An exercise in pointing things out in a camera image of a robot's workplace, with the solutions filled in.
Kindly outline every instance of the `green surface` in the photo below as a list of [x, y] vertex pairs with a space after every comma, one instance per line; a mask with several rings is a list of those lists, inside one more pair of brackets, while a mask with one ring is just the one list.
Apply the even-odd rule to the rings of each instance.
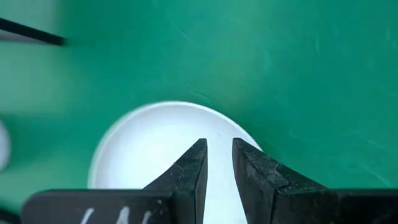
[[69, 38], [0, 42], [13, 155], [0, 205], [82, 188], [107, 128], [184, 100], [239, 123], [329, 187], [397, 187], [398, 1], [2, 0], [0, 16]]

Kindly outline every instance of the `white object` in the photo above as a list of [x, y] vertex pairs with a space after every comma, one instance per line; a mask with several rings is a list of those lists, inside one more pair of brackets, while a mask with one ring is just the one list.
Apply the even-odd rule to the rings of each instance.
[[123, 116], [101, 140], [91, 162], [88, 186], [141, 189], [199, 138], [207, 138], [208, 143], [204, 224], [246, 223], [234, 179], [232, 139], [259, 146], [234, 121], [193, 103], [155, 103]]
[[11, 142], [6, 127], [0, 121], [0, 171], [8, 164], [11, 153]]

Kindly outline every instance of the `white marking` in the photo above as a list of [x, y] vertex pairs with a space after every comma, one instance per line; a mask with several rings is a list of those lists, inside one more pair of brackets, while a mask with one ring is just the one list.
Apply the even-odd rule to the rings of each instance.
[[123, 207], [122, 210], [120, 210], [119, 218], [116, 224], [129, 224], [129, 215], [130, 215], [130, 208], [126, 206]]
[[94, 208], [89, 208], [86, 210], [85, 216], [83, 217], [80, 224], [86, 224], [88, 219], [90, 218], [91, 214], [94, 212]]
[[144, 214], [144, 218], [142, 219], [142, 223], [141, 224], [148, 224], [148, 220], [149, 218], [152, 216], [152, 212], [150, 211], [146, 211]]

